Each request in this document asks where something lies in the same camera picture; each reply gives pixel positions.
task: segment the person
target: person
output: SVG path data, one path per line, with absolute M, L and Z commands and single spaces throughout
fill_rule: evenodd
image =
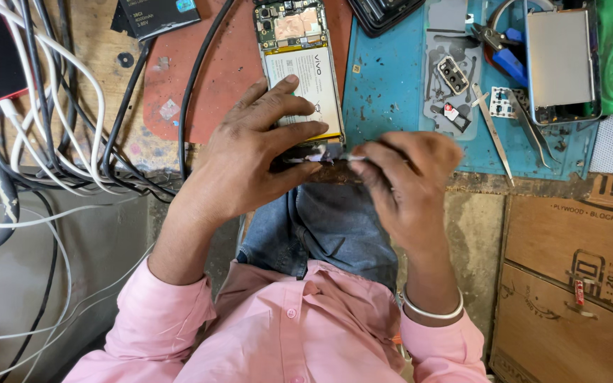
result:
M 365 188 L 302 185 L 320 163 L 270 172 L 277 155 L 327 130 L 317 121 L 270 129 L 314 113 L 292 94 L 298 81 L 267 91 L 262 78 L 228 112 L 119 294 L 105 351 L 83 356 L 65 382 L 404 382 L 391 340 L 399 328 L 415 382 L 488 381 L 443 228 L 460 149 L 440 134 L 385 133 L 353 150 L 366 158 L 350 163 Z M 210 238 L 252 210 L 212 303 Z M 408 257 L 402 311 L 389 235 Z

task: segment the black battery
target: black battery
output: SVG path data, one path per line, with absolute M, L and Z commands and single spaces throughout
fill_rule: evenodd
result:
M 120 0 L 139 41 L 199 22 L 194 0 Z

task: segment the blue pliers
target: blue pliers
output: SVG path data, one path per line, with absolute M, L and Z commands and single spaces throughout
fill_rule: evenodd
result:
M 529 87 L 529 77 L 526 68 L 512 54 L 507 46 L 515 46 L 523 43 L 522 33 L 509 28 L 505 33 L 500 33 L 489 27 L 483 27 L 477 23 L 472 24 L 472 34 L 475 38 L 487 43 L 493 48 L 493 61 L 502 66 L 523 87 Z

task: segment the concrete floor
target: concrete floor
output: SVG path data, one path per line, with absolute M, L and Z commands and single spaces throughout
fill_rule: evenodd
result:
M 451 246 L 451 259 L 464 292 L 467 313 L 484 335 L 484 361 L 490 350 L 496 302 L 498 260 L 505 196 L 450 192 L 446 195 L 446 232 Z M 167 206 L 154 198 L 149 203 L 149 240 L 157 238 Z M 226 222 L 212 238 L 205 270 L 212 279 L 212 293 L 226 278 L 233 259 L 240 220 Z M 406 281 L 406 257 L 403 249 L 394 247 L 399 256 L 397 284 Z

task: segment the circuit board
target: circuit board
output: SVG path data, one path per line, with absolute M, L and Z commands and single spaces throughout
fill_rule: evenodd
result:
M 326 46 L 325 20 L 320 0 L 260 5 L 255 8 L 257 42 L 267 54 Z

